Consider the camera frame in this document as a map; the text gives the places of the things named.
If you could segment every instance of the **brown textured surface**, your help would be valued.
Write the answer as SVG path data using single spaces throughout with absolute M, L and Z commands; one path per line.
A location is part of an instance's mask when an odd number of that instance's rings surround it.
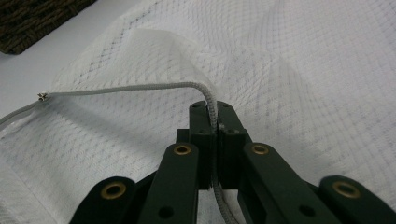
M 20 54 L 96 0 L 0 0 L 0 51 Z

